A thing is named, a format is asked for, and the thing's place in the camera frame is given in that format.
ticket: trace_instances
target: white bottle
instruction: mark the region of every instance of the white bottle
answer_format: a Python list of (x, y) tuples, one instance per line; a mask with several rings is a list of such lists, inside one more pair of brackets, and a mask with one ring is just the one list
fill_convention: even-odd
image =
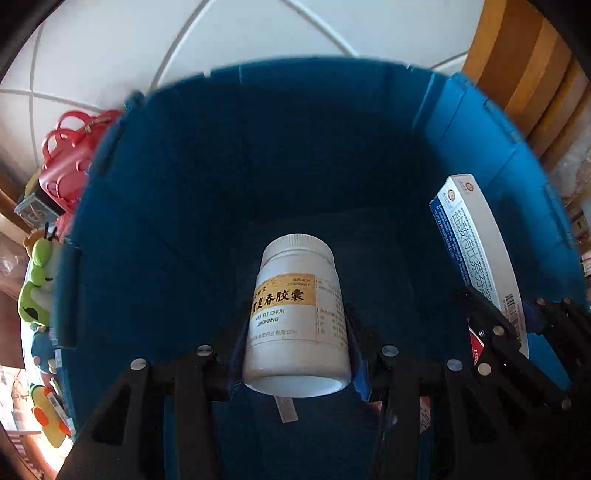
[(332, 251), (295, 233), (262, 255), (242, 378), (257, 392), (318, 397), (351, 380), (347, 330)]

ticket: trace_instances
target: white paper slip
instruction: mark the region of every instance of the white paper slip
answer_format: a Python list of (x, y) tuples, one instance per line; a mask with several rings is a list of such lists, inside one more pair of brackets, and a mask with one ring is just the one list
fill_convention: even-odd
[(275, 397), (275, 403), (283, 423), (297, 420), (297, 412), (291, 397)]

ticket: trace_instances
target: metal screw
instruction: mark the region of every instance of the metal screw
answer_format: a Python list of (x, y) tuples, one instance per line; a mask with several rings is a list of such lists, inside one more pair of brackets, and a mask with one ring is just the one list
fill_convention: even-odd
[(210, 345), (202, 345), (199, 348), (197, 348), (198, 356), (209, 356), (212, 353), (213, 353), (213, 347), (211, 347)]
[(148, 365), (148, 362), (143, 358), (136, 358), (133, 362), (131, 362), (131, 369), (132, 370), (143, 370)]
[(383, 356), (396, 356), (399, 353), (400, 353), (400, 351), (394, 345), (384, 345), (382, 347), (382, 355)]
[(573, 406), (573, 403), (570, 401), (570, 398), (566, 397), (566, 398), (565, 398), (565, 399), (562, 401), (562, 404), (561, 404), (561, 406), (562, 406), (562, 409), (563, 409), (564, 411), (566, 411), (566, 410), (570, 410), (570, 407), (572, 407), (572, 406)]
[(483, 377), (490, 375), (492, 368), (489, 364), (480, 364), (478, 365), (478, 373), (480, 373)]
[(447, 361), (447, 367), (452, 372), (459, 372), (464, 366), (462, 365), (462, 362), (455, 358), (452, 358)]

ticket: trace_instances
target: barcode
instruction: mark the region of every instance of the barcode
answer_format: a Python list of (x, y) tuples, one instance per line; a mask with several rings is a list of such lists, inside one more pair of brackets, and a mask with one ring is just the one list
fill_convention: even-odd
[(507, 319), (517, 332), (517, 339), (521, 341), (521, 335), (519, 335), (519, 314), (512, 293), (505, 297), (505, 311), (507, 312)]

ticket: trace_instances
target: wooden slat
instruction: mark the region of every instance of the wooden slat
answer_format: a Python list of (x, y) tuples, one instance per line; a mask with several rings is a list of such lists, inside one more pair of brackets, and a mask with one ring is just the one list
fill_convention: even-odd
[(540, 158), (556, 139), (578, 105), (585, 89), (589, 85), (581, 65), (571, 59), (556, 94), (540, 121), (531, 131), (527, 141), (536, 156)]
[(505, 108), (506, 115), (524, 135), (531, 132), (548, 107), (570, 56), (564, 40), (544, 19), (525, 72)]
[(570, 146), (581, 134), (583, 129), (591, 123), (591, 85), (588, 85), (574, 109), (573, 114), (566, 122), (556, 139), (552, 142), (546, 153), (540, 158), (542, 168), (546, 172), (558, 164), (568, 152)]
[(501, 108), (517, 88), (542, 27), (527, 0), (485, 0), (462, 71)]

